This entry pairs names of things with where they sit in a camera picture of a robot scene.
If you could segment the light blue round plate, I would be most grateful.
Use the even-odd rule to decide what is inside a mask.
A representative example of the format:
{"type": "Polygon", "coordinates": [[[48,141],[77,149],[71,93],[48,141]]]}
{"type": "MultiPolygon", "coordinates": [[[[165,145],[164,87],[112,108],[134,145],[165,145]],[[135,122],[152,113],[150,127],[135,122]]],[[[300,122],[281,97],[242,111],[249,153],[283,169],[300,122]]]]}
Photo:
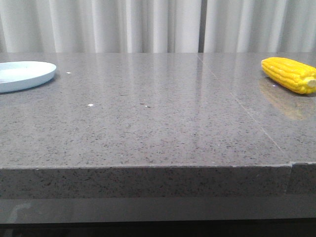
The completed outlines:
{"type": "Polygon", "coordinates": [[[1,93],[42,85],[53,79],[56,65],[39,61],[17,61],[0,64],[1,93]]]}

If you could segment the white pleated curtain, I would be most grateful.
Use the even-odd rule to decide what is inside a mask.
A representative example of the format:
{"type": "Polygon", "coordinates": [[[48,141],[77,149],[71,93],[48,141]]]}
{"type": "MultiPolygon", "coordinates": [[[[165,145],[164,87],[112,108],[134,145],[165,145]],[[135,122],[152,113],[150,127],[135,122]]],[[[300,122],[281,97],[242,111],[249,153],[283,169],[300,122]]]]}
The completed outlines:
{"type": "Polygon", "coordinates": [[[200,0],[3,0],[1,52],[198,52],[200,0]]]}
{"type": "Polygon", "coordinates": [[[315,52],[314,0],[205,0],[201,51],[315,52]]]}

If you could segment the white pleated curtain right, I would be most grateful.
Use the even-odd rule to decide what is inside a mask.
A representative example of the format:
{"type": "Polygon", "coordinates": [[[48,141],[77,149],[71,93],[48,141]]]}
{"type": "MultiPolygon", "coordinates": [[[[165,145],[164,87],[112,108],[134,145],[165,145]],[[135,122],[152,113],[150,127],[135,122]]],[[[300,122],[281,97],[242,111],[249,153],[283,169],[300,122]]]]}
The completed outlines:
{"type": "Polygon", "coordinates": [[[205,0],[201,51],[315,52],[314,0],[205,0]]]}

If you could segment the yellow corn cob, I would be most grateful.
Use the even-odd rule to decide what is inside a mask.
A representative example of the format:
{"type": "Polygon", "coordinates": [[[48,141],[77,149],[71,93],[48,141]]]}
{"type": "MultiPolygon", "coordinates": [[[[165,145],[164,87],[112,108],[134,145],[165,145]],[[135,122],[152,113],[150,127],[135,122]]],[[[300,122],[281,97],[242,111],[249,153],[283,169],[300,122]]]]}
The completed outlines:
{"type": "Polygon", "coordinates": [[[262,70],[273,81],[297,94],[316,91],[316,69],[313,66],[283,57],[261,61],[262,70]]]}

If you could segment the white pleated curtain left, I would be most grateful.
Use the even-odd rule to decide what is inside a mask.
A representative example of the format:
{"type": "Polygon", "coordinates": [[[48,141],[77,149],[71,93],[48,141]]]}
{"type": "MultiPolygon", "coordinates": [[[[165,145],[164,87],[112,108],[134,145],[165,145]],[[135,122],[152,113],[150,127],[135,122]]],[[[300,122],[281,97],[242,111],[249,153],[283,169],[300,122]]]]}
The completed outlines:
{"type": "Polygon", "coordinates": [[[200,0],[3,0],[1,52],[198,52],[200,0]]]}

